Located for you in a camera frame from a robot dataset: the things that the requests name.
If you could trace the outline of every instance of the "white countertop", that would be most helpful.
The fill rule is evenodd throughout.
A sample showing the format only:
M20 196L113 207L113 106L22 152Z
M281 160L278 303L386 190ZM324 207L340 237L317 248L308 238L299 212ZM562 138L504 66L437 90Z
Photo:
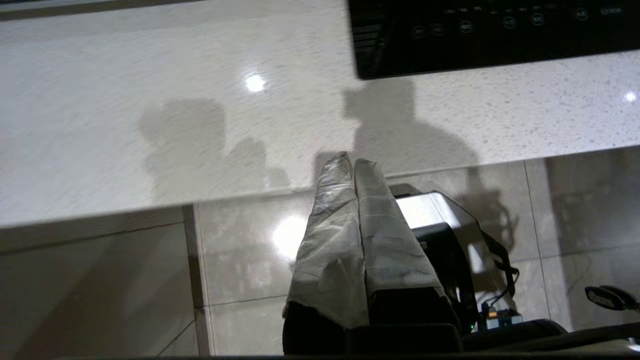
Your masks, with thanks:
M0 226L640 144L638 51L365 82L345 0L0 22L0 79Z

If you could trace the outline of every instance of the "black induction cooktop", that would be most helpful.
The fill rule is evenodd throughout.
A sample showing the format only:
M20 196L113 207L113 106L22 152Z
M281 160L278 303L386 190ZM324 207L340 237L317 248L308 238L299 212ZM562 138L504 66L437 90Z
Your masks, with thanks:
M349 0L362 79L640 49L640 0Z

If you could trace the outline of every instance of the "speckled quartz countertop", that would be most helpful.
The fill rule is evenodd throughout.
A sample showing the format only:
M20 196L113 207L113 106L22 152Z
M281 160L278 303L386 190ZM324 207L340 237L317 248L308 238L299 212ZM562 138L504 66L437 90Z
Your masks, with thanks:
M345 0L0 23L0 225L640 144L640 52L356 78Z

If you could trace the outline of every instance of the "glossy floor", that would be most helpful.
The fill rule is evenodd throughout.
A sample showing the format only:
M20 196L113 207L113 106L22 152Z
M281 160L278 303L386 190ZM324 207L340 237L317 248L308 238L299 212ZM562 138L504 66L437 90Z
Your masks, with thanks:
M520 269L513 300L525 320L551 318L578 330L640 321L596 307L583 290L640 288L638 175L636 147L389 183L438 190L462 205ZM195 206L204 314L216 355L282 353L282 308L312 205L313 193L305 192ZM482 284L476 290L479 299L499 291Z

